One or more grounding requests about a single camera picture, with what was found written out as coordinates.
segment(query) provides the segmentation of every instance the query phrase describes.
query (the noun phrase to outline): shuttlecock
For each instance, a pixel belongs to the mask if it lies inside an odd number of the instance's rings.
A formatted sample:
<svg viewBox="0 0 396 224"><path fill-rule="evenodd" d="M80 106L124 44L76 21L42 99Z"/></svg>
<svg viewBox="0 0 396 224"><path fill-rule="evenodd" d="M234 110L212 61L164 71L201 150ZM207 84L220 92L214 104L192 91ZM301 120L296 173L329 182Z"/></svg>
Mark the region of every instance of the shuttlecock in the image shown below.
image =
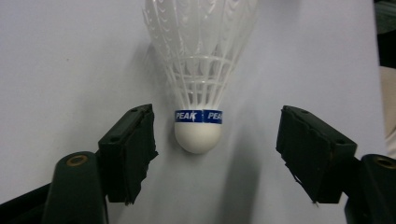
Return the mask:
<svg viewBox="0 0 396 224"><path fill-rule="evenodd" d="M174 91L175 135L204 153L221 136L221 97L247 43L257 0L146 0L145 23Z"/></svg>

